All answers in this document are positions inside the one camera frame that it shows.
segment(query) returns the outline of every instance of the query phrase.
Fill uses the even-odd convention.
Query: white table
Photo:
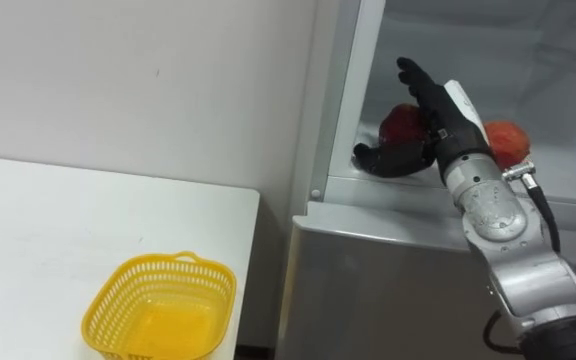
[[[81,319],[125,260],[192,250],[237,276],[230,327],[212,359],[234,356],[259,194],[0,160],[0,360],[101,359]]]

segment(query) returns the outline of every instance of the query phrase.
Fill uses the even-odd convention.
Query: basket
[[[201,359],[221,343],[236,279],[191,252],[128,260],[108,279],[81,324],[105,359]]]

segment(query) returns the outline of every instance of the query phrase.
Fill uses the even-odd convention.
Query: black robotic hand
[[[466,119],[443,86],[411,59],[398,58],[397,66],[401,70],[399,80],[417,99],[428,136],[417,142],[376,148],[358,144],[354,155],[361,169],[380,177],[406,176],[429,167],[436,158],[443,178],[446,167],[460,156],[492,156],[479,128]]]

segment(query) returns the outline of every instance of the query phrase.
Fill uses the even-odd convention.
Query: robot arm
[[[542,216],[552,220],[551,239],[558,234],[532,176],[534,166],[502,174],[482,131],[457,105],[470,105],[465,93],[449,94],[410,59],[397,64],[401,82],[428,121],[441,178],[463,215],[472,252],[488,268],[521,352],[528,360],[576,360],[576,275],[544,237]],[[517,198],[508,184],[517,180],[533,202]]]

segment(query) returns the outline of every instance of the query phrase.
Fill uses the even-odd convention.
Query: apple
[[[400,145],[426,138],[419,107],[399,104],[379,126],[379,145]]]
[[[501,170],[522,162],[530,154],[530,138],[511,121],[492,121],[484,124],[490,148]]]

